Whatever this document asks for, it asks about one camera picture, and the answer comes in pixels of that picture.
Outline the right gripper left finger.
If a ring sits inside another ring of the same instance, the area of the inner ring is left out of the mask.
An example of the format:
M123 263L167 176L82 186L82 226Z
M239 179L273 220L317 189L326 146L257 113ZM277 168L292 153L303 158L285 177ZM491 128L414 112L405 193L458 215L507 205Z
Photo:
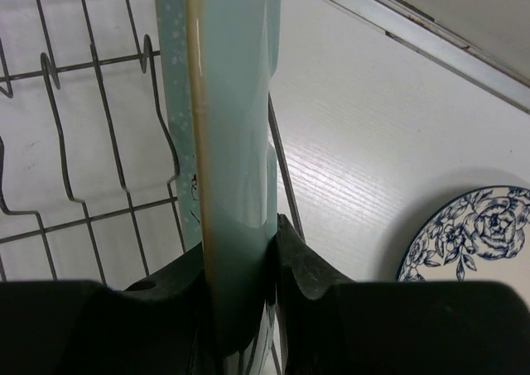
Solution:
M96 281L1 285L3 374L215 370L201 246L115 291Z

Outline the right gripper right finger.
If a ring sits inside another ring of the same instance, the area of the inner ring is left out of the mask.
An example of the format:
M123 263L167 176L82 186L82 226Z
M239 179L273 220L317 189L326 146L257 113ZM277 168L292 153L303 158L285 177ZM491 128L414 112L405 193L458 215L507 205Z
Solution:
M287 374L526 374L529 311L498 282L357 282L284 215L272 251Z

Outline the light green rectangular plate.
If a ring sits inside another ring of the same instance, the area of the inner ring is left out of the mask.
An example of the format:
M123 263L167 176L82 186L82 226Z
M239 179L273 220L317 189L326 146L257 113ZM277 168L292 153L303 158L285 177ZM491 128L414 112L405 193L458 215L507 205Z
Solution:
M155 2L183 243L202 252L212 372L258 374L274 326L268 109L281 0Z

